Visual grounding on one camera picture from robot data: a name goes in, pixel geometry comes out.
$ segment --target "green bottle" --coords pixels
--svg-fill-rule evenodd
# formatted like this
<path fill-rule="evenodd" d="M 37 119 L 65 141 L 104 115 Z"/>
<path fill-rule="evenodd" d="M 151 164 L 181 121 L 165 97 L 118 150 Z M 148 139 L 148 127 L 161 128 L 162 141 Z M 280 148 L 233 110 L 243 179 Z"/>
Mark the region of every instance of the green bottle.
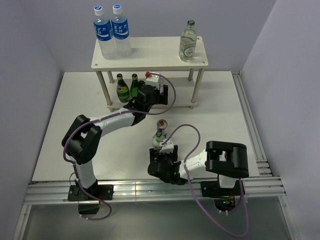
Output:
<path fill-rule="evenodd" d="M 131 97 L 136 97 L 138 94 L 138 75 L 137 74 L 132 74 L 132 83 L 130 86 L 130 94 Z"/>
<path fill-rule="evenodd" d="M 116 78 L 118 79 L 116 94 L 118 95 L 118 98 L 122 103 L 127 103 L 130 99 L 129 87 L 124 81 L 121 73 L 117 74 Z"/>

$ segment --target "water bottle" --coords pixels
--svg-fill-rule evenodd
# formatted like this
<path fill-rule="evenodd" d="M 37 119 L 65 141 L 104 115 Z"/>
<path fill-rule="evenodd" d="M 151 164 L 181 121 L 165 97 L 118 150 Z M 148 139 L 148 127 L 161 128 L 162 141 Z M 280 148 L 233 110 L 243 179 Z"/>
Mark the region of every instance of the water bottle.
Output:
<path fill-rule="evenodd" d="M 115 44 L 119 55 L 128 57 L 132 54 L 132 48 L 129 37 L 128 20 L 122 13 L 121 5 L 113 6 L 114 16 L 111 19 L 113 34 L 115 37 Z"/>
<path fill-rule="evenodd" d="M 94 14 L 96 18 L 93 21 L 93 25 L 102 56 L 105 59 L 114 59 L 117 56 L 117 48 L 110 20 L 105 15 L 102 6 L 95 6 Z"/>

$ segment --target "white table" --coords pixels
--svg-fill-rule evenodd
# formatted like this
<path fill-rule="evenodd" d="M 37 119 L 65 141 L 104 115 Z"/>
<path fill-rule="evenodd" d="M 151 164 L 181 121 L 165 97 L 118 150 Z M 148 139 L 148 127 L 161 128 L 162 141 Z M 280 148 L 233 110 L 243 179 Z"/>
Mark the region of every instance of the white table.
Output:
<path fill-rule="evenodd" d="M 168 78 L 188 72 L 161 72 Z M 81 114 L 98 117 L 109 114 L 101 86 L 94 72 L 66 72 L 46 131 L 33 181 L 66 181 L 73 168 L 62 158 L 61 141 L 74 119 Z M 247 146 L 250 177 L 259 177 L 257 162 L 247 131 L 241 104 L 231 72 L 206 71 L 203 74 L 200 101 L 194 110 L 173 108 L 159 116 L 147 116 L 141 123 L 114 131 L 100 140 L 93 158 L 98 180 L 148 180 L 149 148 L 159 119 L 168 121 L 170 133 L 181 124 L 193 124 L 201 133 L 200 153 L 210 140 L 242 143 Z M 182 128 L 173 136 L 178 145 L 178 158 L 183 160 L 195 146 L 197 134 L 191 128 Z M 200 178 L 214 178 L 207 172 Z"/>

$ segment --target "gray wall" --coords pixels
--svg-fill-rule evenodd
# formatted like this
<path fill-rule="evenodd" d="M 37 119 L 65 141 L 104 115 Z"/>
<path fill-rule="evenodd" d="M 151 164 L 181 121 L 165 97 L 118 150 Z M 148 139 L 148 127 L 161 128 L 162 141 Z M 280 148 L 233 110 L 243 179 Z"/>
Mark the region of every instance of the gray wall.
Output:
<path fill-rule="evenodd" d="M 61 73 L 18 0 L 0 1 L 0 238 L 11 239 Z"/>
<path fill-rule="evenodd" d="M 276 0 L 20 0 L 60 68 L 91 71 L 93 7 L 123 5 L 132 37 L 179 36 L 187 20 L 203 37 L 211 70 L 241 70 Z"/>
<path fill-rule="evenodd" d="M 242 79 L 304 239 L 320 236 L 320 1 L 277 0 Z"/>

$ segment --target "bottle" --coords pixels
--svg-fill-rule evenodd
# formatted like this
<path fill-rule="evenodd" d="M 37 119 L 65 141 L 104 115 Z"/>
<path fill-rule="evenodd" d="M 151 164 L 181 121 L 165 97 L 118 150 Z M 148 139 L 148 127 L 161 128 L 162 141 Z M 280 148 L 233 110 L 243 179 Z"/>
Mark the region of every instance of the bottle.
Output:
<path fill-rule="evenodd" d="M 132 54 L 132 48 L 129 37 L 128 20 L 122 13 L 122 7 L 119 4 L 113 6 L 114 16 L 111 19 L 115 44 L 118 53 L 122 57 L 129 57 Z"/>
<path fill-rule="evenodd" d="M 182 61 L 192 59 L 197 44 L 197 33 L 195 31 L 195 21 L 189 20 L 187 27 L 183 30 L 180 38 L 179 57 Z"/>
<path fill-rule="evenodd" d="M 131 97 L 136 97 L 138 94 L 138 75 L 137 74 L 132 74 L 132 83 L 130 86 L 130 95 Z"/>
<path fill-rule="evenodd" d="M 127 103 L 130 99 L 129 87 L 124 81 L 121 73 L 117 74 L 116 78 L 118 79 L 118 84 L 116 86 L 116 94 L 118 95 L 120 102 Z"/>
<path fill-rule="evenodd" d="M 93 21 L 93 25 L 102 56 L 105 59 L 114 59 L 117 56 L 117 48 L 110 20 L 105 15 L 102 6 L 95 6 L 94 14 L 95 20 Z"/>
<path fill-rule="evenodd" d="M 157 131 L 152 138 L 152 146 L 154 146 L 155 148 L 160 148 L 160 143 L 163 142 L 164 139 L 165 136 L 163 136 L 160 131 Z"/>

